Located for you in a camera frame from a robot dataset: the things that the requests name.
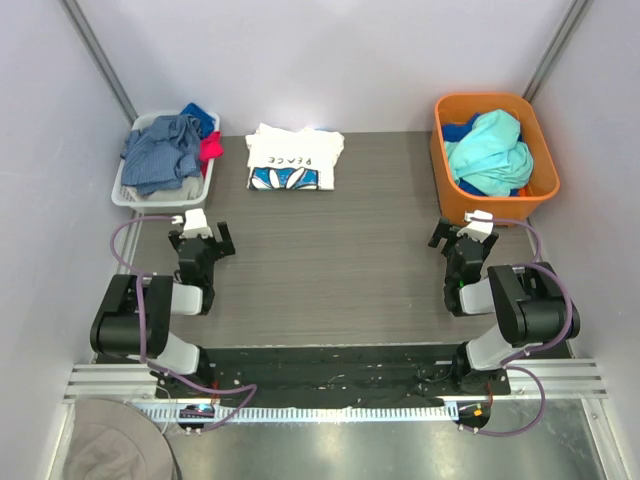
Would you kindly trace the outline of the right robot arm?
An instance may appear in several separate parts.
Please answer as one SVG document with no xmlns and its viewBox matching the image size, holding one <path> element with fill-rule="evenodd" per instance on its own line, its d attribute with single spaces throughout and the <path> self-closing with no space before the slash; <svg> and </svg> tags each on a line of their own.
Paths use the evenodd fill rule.
<svg viewBox="0 0 640 480">
<path fill-rule="evenodd" d="M 503 220 L 533 236 L 531 262 L 485 267 L 499 238 L 494 225 L 502 219 L 476 210 L 465 213 L 464 221 L 463 226 L 457 226 L 441 218 L 429 246 L 440 246 L 446 259 L 446 309 L 456 317 L 491 313 L 496 317 L 496 324 L 486 333 L 457 347 L 445 376 L 457 391 L 472 395 L 512 361 L 576 337 L 580 316 L 567 288 L 542 260 L 541 240 L 531 225 Z"/>
</svg>

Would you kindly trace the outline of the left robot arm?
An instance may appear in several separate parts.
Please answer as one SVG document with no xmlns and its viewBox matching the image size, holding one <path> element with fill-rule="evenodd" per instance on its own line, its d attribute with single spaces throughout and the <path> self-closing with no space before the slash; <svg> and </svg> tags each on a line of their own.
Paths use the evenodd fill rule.
<svg viewBox="0 0 640 480">
<path fill-rule="evenodd" d="M 209 229 L 168 234 L 177 254 L 173 275 L 117 274 L 112 277 L 91 326 L 89 339 L 100 355 L 138 361 L 167 375 L 190 398 L 205 397 L 215 382 L 209 356 L 201 346 L 170 332 L 171 316 L 206 315 L 214 298 L 214 266 L 236 254 L 228 225 L 220 236 Z"/>
</svg>

